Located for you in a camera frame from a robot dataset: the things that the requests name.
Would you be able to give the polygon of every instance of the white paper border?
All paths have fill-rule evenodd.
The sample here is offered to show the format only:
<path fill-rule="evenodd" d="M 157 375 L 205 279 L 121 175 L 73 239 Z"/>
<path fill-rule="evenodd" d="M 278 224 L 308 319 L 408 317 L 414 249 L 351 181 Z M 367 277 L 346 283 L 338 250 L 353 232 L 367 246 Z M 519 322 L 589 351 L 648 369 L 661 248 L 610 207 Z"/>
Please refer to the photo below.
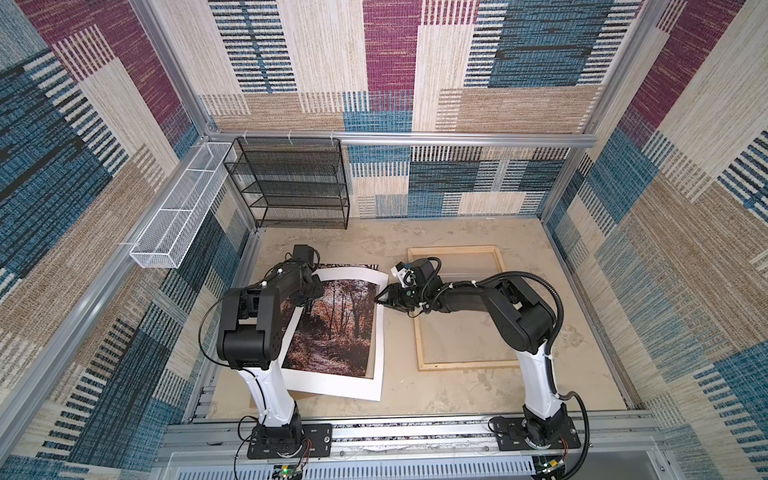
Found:
<path fill-rule="evenodd" d="M 338 266 L 334 268 L 322 268 L 315 272 L 320 281 L 326 280 L 365 280 L 374 283 L 379 288 L 376 294 L 386 288 L 389 275 L 363 268 L 361 266 Z M 288 353 L 288 346 L 296 332 L 303 308 L 293 311 L 288 329 L 283 337 L 283 345 L 280 348 L 278 362 L 283 366 L 283 361 Z M 359 378 L 344 375 L 332 375 L 330 373 L 304 372 L 282 368 L 283 380 L 288 390 L 297 392 L 319 393 L 322 395 L 335 395 L 352 399 L 381 401 L 382 384 L 384 381 L 384 306 L 376 304 L 374 309 L 374 321 L 376 323 L 376 353 L 373 360 L 373 378 Z"/>

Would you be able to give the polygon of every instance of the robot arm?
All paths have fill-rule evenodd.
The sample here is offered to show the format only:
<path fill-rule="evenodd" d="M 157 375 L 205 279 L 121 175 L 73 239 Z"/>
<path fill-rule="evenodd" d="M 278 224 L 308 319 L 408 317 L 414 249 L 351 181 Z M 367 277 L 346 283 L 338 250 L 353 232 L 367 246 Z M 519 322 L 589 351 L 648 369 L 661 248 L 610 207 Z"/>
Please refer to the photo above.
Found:
<path fill-rule="evenodd" d="M 408 265 L 399 263 L 392 268 L 392 274 L 400 283 L 388 285 L 376 301 L 403 312 L 416 308 L 424 313 L 488 312 L 502 339 L 517 352 L 520 361 L 525 384 L 525 425 L 522 425 L 525 441 L 535 449 L 556 443 L 563 429 L 571 428 L 563 398 L 554 387 L 549 355 L 551 342 L 560 328 L 558 316 L 522 276 L 548 284 L 524 272 L 500 273 L 480 281 L 443 283 L 432 261 L 440 265 L 434 257 L 414 260 Z M 560 311 L 559 298 L 556 302 Z"/>
<path fill-rule="evenodd" d="M 238 370 L 259 409 L 259 422 L 248 438 L 251 459 L 303 455 L 310 447 L 312 456 L 330 453 L 329 441 L 313 444 L 310 437 L 329 438 L 331 425 L 317 424 L 305 431 L 276 361 L 283 344 L 283 302 L 306 306 L 323 296 L 323 285 L 313 274 L 315 257 L 312 247 L 295 245 L 291 258 L 275 265 L 263 281 L 230 289 L 222 300 L 217 353 Z M 255 323 L 241 322 L 254 318 Z"/>
<path fill-rule="evenodd" d="M 221 303 L 221 321 L 216 349 L 219 357 L 235 370 L 259 367 L 267 370 L 283 344 L 280 306 L 290 299 L 305 306 L 323 296 L 323 285 L 313 275 L 316 251 L 308 245 L 294 245 L 290 260 L 275 265 L 264 280 L 240 291 L 230 289 Z M 241 324 L 240 320 L 259 319 Z"/>

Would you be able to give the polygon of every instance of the black robot arm segment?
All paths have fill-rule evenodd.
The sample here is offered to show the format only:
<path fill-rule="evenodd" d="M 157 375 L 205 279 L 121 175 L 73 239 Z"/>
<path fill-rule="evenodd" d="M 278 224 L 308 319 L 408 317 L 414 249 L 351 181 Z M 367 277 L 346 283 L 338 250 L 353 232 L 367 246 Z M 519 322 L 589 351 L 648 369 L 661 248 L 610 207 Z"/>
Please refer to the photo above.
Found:
<path fill-rule="evenodd" d="M 233 369 L 266 370 L 280 354 L 283 342 L 280 306 L 290 299 L 305 306 L 323 296 L 323 285 L 313 272 L 316 251 L 295 245 L 293 256 L 275 265 L 264 280 L 244 289 L 229 289 L 221 303 L 217 353 Z M 256 324 L 240 320 L 256 318 Z"/>
<path fill-rule="evenodd" d="M 417 307 L 425 313 L 488 312 L 502 339 L 519 352 L 536 353 L 552 334 L 552 308 L 519 276 L 443 283 L 432 262 L 423 258 L 395 269 L 401 283 L 388 285 L 376 298 L 382 305 L 403 312 Z"/>

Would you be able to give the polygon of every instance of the black mounting plate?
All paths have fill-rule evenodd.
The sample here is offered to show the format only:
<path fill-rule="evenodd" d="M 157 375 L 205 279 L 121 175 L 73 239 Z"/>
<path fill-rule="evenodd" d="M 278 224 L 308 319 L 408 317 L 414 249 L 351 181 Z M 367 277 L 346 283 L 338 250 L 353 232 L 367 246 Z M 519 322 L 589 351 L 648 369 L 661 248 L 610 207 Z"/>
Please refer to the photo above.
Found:
<path fill-rule="evenodd" d="M 502 452 L 514 452 L 517 450 L 537 450 L 531 447 L 528 442 L 525 441 L 525 437 L 528 433 L 522 426 L 522 422 L 525 419 L 522 417 L 494 417 L 491 419 L 490 425 L 496 433 L 496 443 L 498 449 Z M 560 427 L 560 436 L 568 443 L 569 449 L 579 449 L 581 447 L 581 440 L 578 438 L 574 428 L 574 422 L 570 418 L 566 419 Z M 553 443 L 549 449 L 562 450 L 563 444 L 560 439 Z"/>
<path fill-rule="evenodd" d="M 333 425 L 330 423 L 312 423 L 309 425 L 302 425 L 302 444 L 301 448 L 295 455 L 290 458 L 301 458 L 306 452 L 306 442 L 304 439 L 310 439 L 312 442 L 312 450 L 310 451 L 310 457 L 330 457 L 331 456 L 331 439 L 333 433 Z M 277 452 L 266 443 L 260 442 L 257 439 L 257 435 L 251 435 L 250 442 L 248 443 L 247 457 L 251 460 L 261 460 L 265 458 L 280 458 Z"/>

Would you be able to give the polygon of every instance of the black wire shelf rack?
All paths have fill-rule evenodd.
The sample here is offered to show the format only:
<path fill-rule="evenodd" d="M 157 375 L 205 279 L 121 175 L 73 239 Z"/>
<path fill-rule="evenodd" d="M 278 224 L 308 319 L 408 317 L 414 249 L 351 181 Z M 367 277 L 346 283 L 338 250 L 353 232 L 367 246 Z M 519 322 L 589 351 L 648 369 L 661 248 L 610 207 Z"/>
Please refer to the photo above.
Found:
<path fill-rule="evenodd" d="M 349 224 L 341 143 L 332 138 L 239 137 L 224 166 L 258 227 Z"/>

